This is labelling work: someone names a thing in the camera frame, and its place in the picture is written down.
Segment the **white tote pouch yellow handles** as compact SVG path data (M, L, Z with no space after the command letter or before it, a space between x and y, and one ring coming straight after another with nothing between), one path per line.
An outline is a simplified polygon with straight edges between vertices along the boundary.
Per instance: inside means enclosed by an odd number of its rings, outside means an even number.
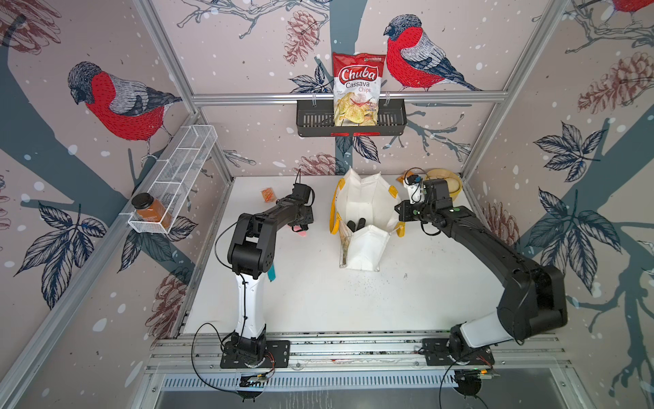
M392 236L405 236L405 223L395 206L397 188L381 174L361 177L348 170L335 188L330 206L330 232L341 244L339 267L375 272Z

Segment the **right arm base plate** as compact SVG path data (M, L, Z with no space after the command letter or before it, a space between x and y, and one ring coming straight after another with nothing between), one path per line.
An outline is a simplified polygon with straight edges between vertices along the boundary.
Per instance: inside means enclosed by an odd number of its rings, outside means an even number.
M448 338L430 337L422 339L418 354L425 357L428 366L494 366L495 359L490 347L473 349Z

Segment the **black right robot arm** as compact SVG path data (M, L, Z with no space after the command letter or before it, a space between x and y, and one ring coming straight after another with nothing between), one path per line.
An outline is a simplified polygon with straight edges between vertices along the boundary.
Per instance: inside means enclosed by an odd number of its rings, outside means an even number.
M409 198L395 206L400 221L437 228L437 235L472 252L503 287L496 311L451 328L448 348L453 359L467 359L492 344L522 342L568 323L562 272L519 255L473 211L454 206L445 180L410 175L403 178L403 185Z

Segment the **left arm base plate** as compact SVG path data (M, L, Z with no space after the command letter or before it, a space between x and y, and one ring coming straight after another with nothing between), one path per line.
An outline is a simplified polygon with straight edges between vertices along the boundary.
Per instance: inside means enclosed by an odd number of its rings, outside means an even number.
M291 355L291 342L264 338L231 337L224 345L221 369L286 368Z

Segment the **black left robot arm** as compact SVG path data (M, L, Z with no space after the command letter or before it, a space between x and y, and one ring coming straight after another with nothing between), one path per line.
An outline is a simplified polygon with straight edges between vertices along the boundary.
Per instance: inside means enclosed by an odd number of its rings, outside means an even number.
M313 223L315 192L296 182L291 193L266 211L243 213L235 223L228 247L228 265L238 283L238 321L229 346L249 366L264 361L267 353L263 318L263 284L260 278L274 270L277 233L289 227L295 233L308 231Z

